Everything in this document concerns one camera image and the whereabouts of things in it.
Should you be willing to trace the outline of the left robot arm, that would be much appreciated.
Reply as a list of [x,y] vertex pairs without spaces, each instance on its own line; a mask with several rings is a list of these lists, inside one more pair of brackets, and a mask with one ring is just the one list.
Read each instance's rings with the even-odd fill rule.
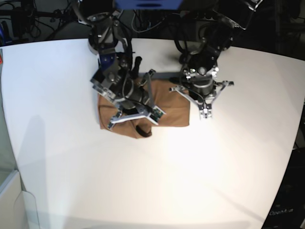
[[175,84],[171,92],[177,92],[196,105],[201,119],[212,117],[212,106],[221,92],[234,85],[233,81],[216,81],[219,67],[217,60],[221,52],[232,45],[238,32],[249,26],[260,0],[220,0],[213,11],[216,20],[206,26],[199,37],[200,46],[182,51],[180,75],[171,77]]

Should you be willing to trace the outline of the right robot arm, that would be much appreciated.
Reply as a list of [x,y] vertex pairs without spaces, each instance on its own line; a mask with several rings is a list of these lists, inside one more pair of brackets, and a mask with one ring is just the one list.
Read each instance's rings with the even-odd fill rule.
[[91,26],[89,48],[98,56],[99,68],[91,78],[92,87],[117,112],[108,128],[126,121],[147,119],[157,125],[165,114],[153,98],[151,69],[139,77],[141,57],[133,57],[132,36],[119,19],[119,10],[113,0],[98,3],[95,0],[71,2],[79,22]]

